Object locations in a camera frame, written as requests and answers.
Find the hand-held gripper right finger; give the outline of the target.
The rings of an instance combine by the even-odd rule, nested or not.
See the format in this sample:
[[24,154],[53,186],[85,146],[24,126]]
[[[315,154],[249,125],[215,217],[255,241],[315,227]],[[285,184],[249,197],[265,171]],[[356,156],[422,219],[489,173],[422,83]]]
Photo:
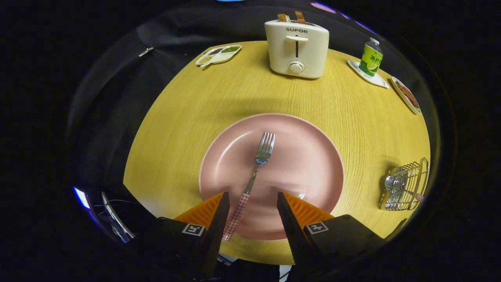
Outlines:
[[385,243],[353,216],[332,216],[286,192],[278,193],[277,209],[295,263],[292,277],[339,271]]

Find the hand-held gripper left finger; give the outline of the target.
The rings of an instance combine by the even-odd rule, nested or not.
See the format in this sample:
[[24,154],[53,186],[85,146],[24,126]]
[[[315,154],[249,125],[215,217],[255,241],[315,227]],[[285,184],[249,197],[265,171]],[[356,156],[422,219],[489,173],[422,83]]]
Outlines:
[[174,219],[157,218],[133,239],[133,250],[174,278],[211,278],[229,213],[222,192]]

